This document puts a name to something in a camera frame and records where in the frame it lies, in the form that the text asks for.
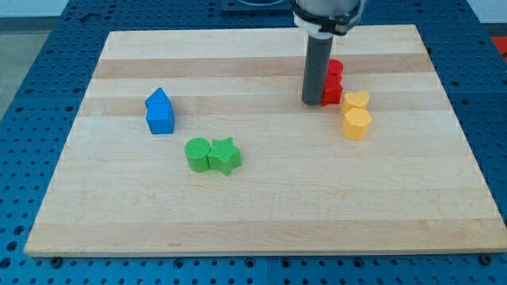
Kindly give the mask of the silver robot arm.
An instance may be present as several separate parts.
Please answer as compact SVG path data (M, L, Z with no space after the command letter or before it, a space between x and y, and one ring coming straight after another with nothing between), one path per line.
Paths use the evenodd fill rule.
M295 25L318 40L344 36L360 23L366 0L295 0Z

